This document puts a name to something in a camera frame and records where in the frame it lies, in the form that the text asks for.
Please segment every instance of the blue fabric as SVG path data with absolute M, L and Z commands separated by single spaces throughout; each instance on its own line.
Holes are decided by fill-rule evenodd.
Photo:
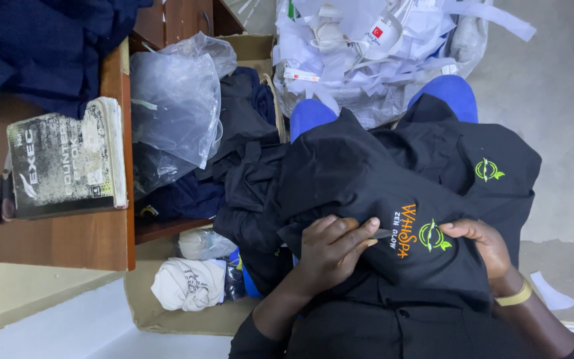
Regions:
M 313 98 L 298 102 L 291 113 L 290 140 L 293 143 L 300 134 L 316 126 L 335 121 L 337 118 L 338 116 L 327 105 Z
M 258 71 L 253 68 L 239 66 L 232 72 L 232 76 L 242 74 L 251 78 L 251 106 L 268 124 L 275 126 L 276 112 L 271 88 L 260 83 Z
M 479 123 L 478 105 L 473 89 L 463 78 L 457 75 L 442 75 L 434 78 L 411 98 L 407 110 L 424 93 L 446 102 L 461 122 Z
M 103 58 L 152 0 L 0 0 L 0 89 L 81 118 Z
M 211 218 L 218 212 L 224 197 L 223 184 L 213 181 L 199 182 L 194 172 L 190 172 L 176 182 L 148 194 L 137 208 L 150 206 L 157 212 L 154 219 L 162 222 L 180 217 Z

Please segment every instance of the gold bracelet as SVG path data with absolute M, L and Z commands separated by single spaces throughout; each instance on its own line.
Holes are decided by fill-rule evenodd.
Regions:
M 510 295 L 508 297 L 495 298 L 495 301 L 498 302 L 500 306 L 516 305 L 528 300 L 531 294 L 532 294 L 532 288 L 530 286 L 530 283 L 525 278 L 524 285 L 522 286 L 522 289 L 519 292 L 515 293 L 514 295 Z

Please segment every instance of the white paper on floor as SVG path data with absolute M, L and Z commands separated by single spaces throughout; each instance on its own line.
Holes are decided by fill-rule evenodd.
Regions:
M 555 290 L 555 288 L 551 287 L 550 284 L 544 280 L 541 272 L 531 274 L 530 279 L 532 279 L 532 282 L 535 283 L 535 286 L 539 290 L 539 293 L 541 294 L 542 299 L 544 299 L 548 309 L 561 310 L 574 306 L 574 299 L 558 292 Z

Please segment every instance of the green embroidered logo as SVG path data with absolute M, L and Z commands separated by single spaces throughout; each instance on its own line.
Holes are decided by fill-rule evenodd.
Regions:
M 475 166 L 475 175 L 478 175 L 478 177 L 482 178 L 484 182 L 487 182 L 489 181 L 489 178 L 495 178 L 496 180 L 499 180 L 499 178 L 505 175 L 505 173 L 499 172 L 498 167 L 495 166 L 493 162 L 484 159 L 477 166 Z
M 435 220 L 433 219 L 431 219 L 431 223 L 420 227 L 418 237 L 424 247 L 429 249 L 429 252 L 436 247 L 442 248 L 442 250 L 452 247 L 451 243 L 444 240 L 444 233 L 435 226 Z

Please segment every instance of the folded white t-shirt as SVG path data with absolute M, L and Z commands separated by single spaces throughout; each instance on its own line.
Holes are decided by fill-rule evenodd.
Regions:
M 223 301 L 225 261 L 169 258 L 154 276 L 154 296 L 167 310 L 203 310 Z

